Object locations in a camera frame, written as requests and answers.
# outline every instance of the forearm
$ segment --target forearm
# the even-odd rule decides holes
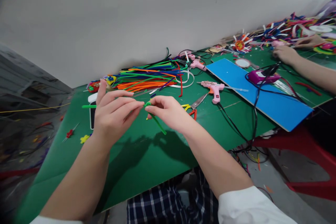
[[[336,71],[318,65],[308,59],[300,58],[292,67],[311,82],[336,94]]]
[[[253,186],[244,169],[196,121],[182,132],[214,195]]]
[[[95,140],[92,135],[84,144],[40,215],[81,221],[92,216],[104,188],[110,155],[109,150]]]

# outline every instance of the blue board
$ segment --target blue board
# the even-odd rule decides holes
[[[249,103],[254,104],[258,89],[245,79],[247,71],[227,59],[221,59],[206,67],[228,86],[247,89],[248,92],[236,92]],[[262,88],[273,92],[282,92],[269,84],[263,85]],[[260,91],[257,109],[286,131],[292,131],[313,111],[312,108],[295,98],[263,91]]]

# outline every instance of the pink glue gun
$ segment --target pink glue gun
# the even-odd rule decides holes
[[[199,68],[199,69],[201,69],[201,70],[203,70],[203,71],[206,71],[206,70],[207,70],[207,68],[206,68],[203,64],[201,64],[201,62],[200,62],[199,59],[195,59],[195,60],[191,63],[190,67],[191,67],[191,68]]]
[[[212,102],[214,104],[217,104],[220,102],[221,98],[219,96],[219,91],[222,91],[225,87],[224,84],[218,84],[217,82],[210,82],[210,81],[202,81],[198,82],[198,84],[201,84],[203,87],[210,88],[213,94]]]
[[[184,55],[186,55],[191,60],[196,59],[196,56],[194,54],[192,54],[190,50],[185,50],[185,51],[181,52],[181,54],[179,56],[183,57]]]

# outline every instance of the yellow scissors handle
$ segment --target yellow scissors handle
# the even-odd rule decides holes
[[[181,107],[185,107],[185,109],[184,109],[185,111],[187,111],[188,109],[191,109],[189,104],[181,105]]]

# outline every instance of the red stool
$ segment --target red stool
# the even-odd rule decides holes
[[[287,149],[315,161],[329,174],[329,181],[287,182],[286,185],[297,193],[336,201],[336,157],[322,149],[304,126],[298,126],[292,132],[281,131],[270,139],[258,138],[253,146]]]

